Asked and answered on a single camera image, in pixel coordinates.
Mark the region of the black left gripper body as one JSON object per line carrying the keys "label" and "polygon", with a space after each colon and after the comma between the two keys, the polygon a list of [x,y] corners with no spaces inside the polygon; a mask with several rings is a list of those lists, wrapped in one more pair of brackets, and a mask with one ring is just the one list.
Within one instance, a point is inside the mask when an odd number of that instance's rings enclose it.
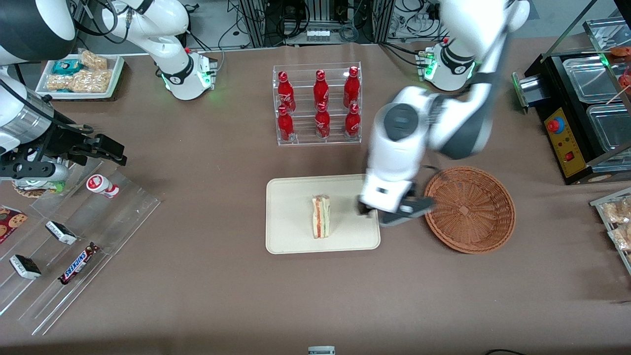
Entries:
{"label": "black left gripper body", "polygon": [[379,210],[370,204],[366,204],[362,195],[357,195],[357,214],[360,216],[379,216]]}

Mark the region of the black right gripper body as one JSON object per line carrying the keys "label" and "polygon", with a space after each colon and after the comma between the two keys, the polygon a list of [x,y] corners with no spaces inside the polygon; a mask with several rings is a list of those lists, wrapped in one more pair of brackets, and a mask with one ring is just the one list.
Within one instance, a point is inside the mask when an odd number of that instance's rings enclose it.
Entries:
{"label": "black right gripper body", "polygon": [[36,140],[36,163],[48,164],[46,158],[56,162],[58,157],[62,157],[84,165],[84,156],[99,158],[101,155],[93,146],[95,140],[90,136],[92,133],[93,128],[86,124],[72,124],[69,128],[51,124]]}

